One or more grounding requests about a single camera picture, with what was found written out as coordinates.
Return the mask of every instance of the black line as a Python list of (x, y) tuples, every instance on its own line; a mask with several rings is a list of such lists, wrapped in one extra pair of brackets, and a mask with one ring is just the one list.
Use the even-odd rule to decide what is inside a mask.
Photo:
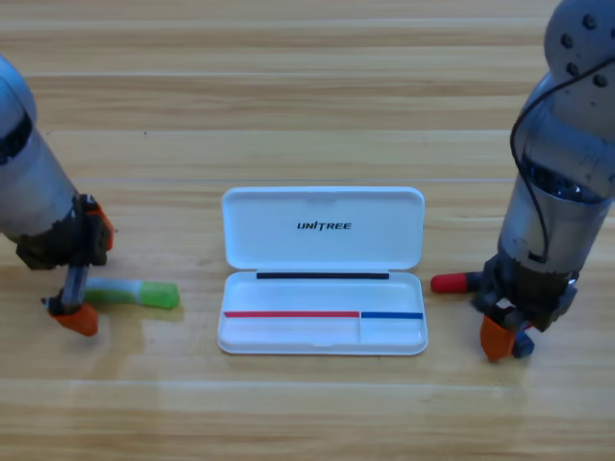
[(387, 273), (345, 273), (345, 272), (257, 272), (257, 279), (369, 279), (387, 280)]

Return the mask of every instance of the wooden table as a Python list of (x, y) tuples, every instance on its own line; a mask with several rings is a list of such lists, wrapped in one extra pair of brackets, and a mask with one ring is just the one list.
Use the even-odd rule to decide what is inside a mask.
[[(495, 251), (508, 131), (546, 71), (556, 0), (0, 0), (66, 171), (118, 227), (101, 276), (176, 281), (174, 312), (61, 329), (0, 245), (2, 460), (615, 458), (615, 222), (529, 360), (488, 364), (480, 316), (429, 279)], [(427, 200), (420, 356), (216, 346), (220, 197), (236, 185), (398, 184)]]

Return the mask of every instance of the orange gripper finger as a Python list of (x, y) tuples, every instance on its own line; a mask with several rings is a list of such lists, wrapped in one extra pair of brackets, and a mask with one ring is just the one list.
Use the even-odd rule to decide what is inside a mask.
[(512, 354), (515, 333), (501, 327), (486, 315), (480, 327), (480, 344), (487, 358), (492, 362)]
[(109, 217), (107, 216), (105, 211), (103, 211), (103, 209), (100, 206), (98, 206), (97, 209), (89, 211), (87, 214), (90, 216), (100, 216), (103, 220), (103, 223), (105, 223), (105, 226), (107, 226), (107, 229), (109, 229), (109, 242), (107, 242), (107, 251), (110, 252), (111, 249), (113, 248), (113, 238), (115, 234), (115, 228), (113, 227), (113, 224), (111, 223)]
[(98, 332), (98, 312), (91, 304), (83, 303), (78, 311), (68, 315), (52, 315), (64, 328), (72, 329), (83, 336)]

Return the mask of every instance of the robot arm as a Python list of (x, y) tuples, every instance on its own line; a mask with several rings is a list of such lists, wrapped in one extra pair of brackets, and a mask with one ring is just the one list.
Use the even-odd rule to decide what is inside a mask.
[(30, 269), (68, 266), (63, 290), (45, 304), (63, 326), (92, 335), (97, 315), (84, 304), (87, 268), (107, 262), (113, 227), (65, 175), (36, 122), (32, 92), (0, 56), (0, 232)]
[(491, 360), (533, 351), (528, 328), (565, 314), (615, 195), (615, 3), (564, 0), (545, 51), (550, 71), (513, 127), (517, 182), (498, 241), (481, 273), (440, 276), (434, 291), (469, 291), (484, 314)]

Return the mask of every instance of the red marker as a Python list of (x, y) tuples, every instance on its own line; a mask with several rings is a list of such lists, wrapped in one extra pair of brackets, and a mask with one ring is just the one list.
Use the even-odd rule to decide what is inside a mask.
[(446, 274), (431, 279), (434, 293), (472, 293), (479, 291), (482, 272)]

